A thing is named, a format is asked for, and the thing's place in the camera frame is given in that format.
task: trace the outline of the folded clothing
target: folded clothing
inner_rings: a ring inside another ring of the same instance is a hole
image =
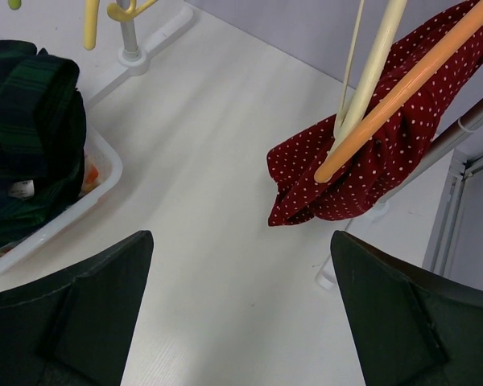
[[[0,40],[0,247],[77,200],[86,138],[78,76],[71,60]]]
[[[438,14],[392,46],[367,113],[475,4],[462,2]],[[335,116],[276,146],[267,156],[279,189],[268,224],[299,224],[314,216],[344,220],[368,211],[417,167],[440,116],[482,64],[483,27],[326,183],[313,176],[334,143]]]

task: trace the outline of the red polka dot fabric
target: red polka dot fabric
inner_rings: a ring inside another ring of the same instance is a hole
[[[475,3],[438,14],[392,46],[367,113]],[[344,220],[368,211],[419,164],[440,116],[482,64],[483,27],[327,183],[316,183],[313,175],[334,142],[335,116],[272,149],[268,170],[279,191],[269,225],[300,224],[313,216]]]

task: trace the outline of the tartan cloth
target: tartan cloth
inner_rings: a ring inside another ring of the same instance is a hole
[[[75,203],[84,175],[86,120],[78,66],[0,41],[0,247],[28,236]],[[29,199],[10,197],[32,180]]]

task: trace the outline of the white basket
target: white basket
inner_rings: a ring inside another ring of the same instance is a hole
[[[57,233],[61,232],[72,222],[77,221],[95,206],[107,191],[116,185],[122,175],[122,160],[90,124],[88,124],[85,151],[86,154],[93,157],[95,166],[100,172],[104,182],[36,233],[30,235],[21,244],[18,244],[18,246],[0,257],[0,274],[4,273],[19,261],[25,260],[53,236],[57,235]]]

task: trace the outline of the plastic hanger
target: plastic hanger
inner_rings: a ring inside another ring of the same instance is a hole
[[[344,84],[342,86],[342,91],[341,91],[340,105],[338,107],[338,113],[336,114],[336,118],[335,118],[335,136],[337,134],[337,130],[341,127],[341,124],[344,121],[345,114],[347,113],[347,109],[349,108],[351,103],[351,102],[347,104],[345,103],[345,96],[347,95],[347,86],[349,85],[349,75],[351,73],[351,67],[353,66],[354,49],[356,47],[357,34],[360,30],[361,15],[363,14],[364,4],[365,4],[365,0],[360,0],[360,6],[357,10],[357,15],[356,15],[356,23],[354,24],[353,39],[351,40],[351,47],[349,49],[349,58],[347,59],[347,64],[345,65]]]
[[[356,91],[353,94],[350,104],[344,105],[345,90],[347,88],[347,81],[353,60],[354,47],[356,46],[357,32],[359,30],[361,13],[363,10],[363,0],[361,0],[356,25],[354,27],[349,59],[345,69],[342,100],[335,120],[335,143],[332,145],[330,153],[332,153],[344,141],[344,139],[347,138],[354,127],[360,123],[361,119],[365,115],[365,111],[370,103],[370,98],[372,97],[376,85],[378,84],[379,76],[385,67],[386,57],[388,56],[388,52],[390,51],[392,43],[394,42],[394,37],[403,16],[406,4],[407,0],[388,1],[381,25],[379,26],[376,39],[374,40],[369,57],[365,63],[365,68],[361,74],[361,79],[358,83]]]
[[[124,10],[116,3],[107,6],[107,15],[117,22],[129,22],[138,17],[148,7],[153,6],[158,0],[147,0],[142,6],[136,7],[136,0],[130,0],[129,8]],[[84,47],[93,50],[97,44],[98,7],[100,0],[86,0],[84,17]]]
[[[383,98],[347,138],[329,153],[315,173],[326,183],[379,128],[417,92],[444,63],[483,25],[480,0]]]
[[[136,0],[130,0],[129,8],[124,10],[117,3],[112,2],[107,6],[107,15],[117,22],[129,22],[136,18],[149,6],[153,6],[158,0],[147,0],[142,6],[136,8]]]

